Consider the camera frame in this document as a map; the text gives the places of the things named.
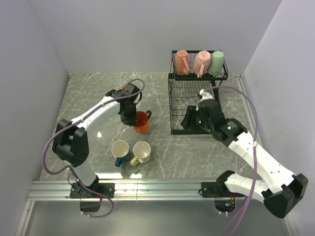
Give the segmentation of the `orange mug black handle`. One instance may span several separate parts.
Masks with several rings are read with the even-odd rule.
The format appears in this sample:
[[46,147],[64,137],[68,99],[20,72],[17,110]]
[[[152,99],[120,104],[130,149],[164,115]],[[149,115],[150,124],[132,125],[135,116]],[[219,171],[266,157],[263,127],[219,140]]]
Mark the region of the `orange mug black handle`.
[[150,110],[147,110],[146,112],[138,111],[136,115],[138,120],[132,127],[137,133],[143,134],[149,130],[149,119],[152,115],[152,112]]

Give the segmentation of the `pale green cup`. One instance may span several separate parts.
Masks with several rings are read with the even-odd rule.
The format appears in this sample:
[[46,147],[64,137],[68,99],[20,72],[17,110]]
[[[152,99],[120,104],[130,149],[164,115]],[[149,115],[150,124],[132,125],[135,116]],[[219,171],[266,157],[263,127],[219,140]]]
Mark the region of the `pale green cup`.
[[221,73],[224,62],[224,53],[222,51],[214,51],[211,55],[211,63],[208,68],[208,73],[213,76],[218,76]]

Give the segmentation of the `pink faceted mug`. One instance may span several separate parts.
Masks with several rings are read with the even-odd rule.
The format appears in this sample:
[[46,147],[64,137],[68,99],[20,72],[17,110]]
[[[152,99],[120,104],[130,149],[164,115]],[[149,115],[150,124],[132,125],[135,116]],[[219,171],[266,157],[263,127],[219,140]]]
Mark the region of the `pink faceted mug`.
[[200,51],[193,62],[192,71],[201,78],[208,70],[211,63],[211,54],[208,51]]

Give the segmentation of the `salmon flower mug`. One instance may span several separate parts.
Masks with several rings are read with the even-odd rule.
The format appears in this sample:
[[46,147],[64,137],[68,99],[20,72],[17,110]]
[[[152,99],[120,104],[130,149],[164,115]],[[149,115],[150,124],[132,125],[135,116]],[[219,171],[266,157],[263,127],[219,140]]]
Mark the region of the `salmon flower mug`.
[[179,50],[175,55],[175,73],[178,75],[188,75],[189,68],[189,55],[185,50]]

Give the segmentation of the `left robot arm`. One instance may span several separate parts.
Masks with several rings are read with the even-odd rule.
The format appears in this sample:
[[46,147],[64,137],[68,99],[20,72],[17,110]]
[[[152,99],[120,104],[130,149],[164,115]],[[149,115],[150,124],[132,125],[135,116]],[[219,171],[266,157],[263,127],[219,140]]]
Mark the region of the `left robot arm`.
[[89,155],[88,137],[99,126],[115,115],[121,123],[132,126],[137,122],[136,102],[142,96],[142,88],[129,82],[122,89],[112,89],[92,108],[72,119],[58,122],[52,151],[68,164],[76,177],[81,191],[89,198],[101,193],[99,178],[87,161]]

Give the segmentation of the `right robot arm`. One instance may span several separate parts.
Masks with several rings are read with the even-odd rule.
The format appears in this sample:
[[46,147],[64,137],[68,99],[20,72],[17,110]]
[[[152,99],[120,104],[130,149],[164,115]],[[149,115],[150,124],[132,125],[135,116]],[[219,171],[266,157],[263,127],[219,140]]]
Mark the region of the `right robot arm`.
[[255,183],[253,198],[264,203],[277,218],[286,215],[303,199],[308,179],[295,174],[274,159],[252,134],[234,118],[225,118],[220,104],[203,99],[189,105],[181,126],[186,130],[204,130],[243,158],[262,178]]

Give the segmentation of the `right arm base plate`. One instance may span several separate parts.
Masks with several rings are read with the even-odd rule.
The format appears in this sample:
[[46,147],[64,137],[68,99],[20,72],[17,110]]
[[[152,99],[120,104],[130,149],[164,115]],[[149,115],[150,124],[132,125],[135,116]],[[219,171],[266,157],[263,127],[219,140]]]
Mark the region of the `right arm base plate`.
[[243,194],[230,192],[223,183],[214,181],[201,182],[198,194],[203,198],[244,197]]

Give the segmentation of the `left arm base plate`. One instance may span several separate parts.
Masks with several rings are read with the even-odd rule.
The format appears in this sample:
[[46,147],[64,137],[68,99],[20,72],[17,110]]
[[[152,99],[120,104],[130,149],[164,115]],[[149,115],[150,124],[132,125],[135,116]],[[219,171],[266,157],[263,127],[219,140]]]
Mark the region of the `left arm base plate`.
[[[89,189],[99,194],[103,194],[109,198],[113,198],[115,191],[114,183],[97,183],[89,187]],[[69,197],[71,199],[85,199],[85,198],[99,198],[100,196],[89,192],[80,183],[76,182],[72,184]]]

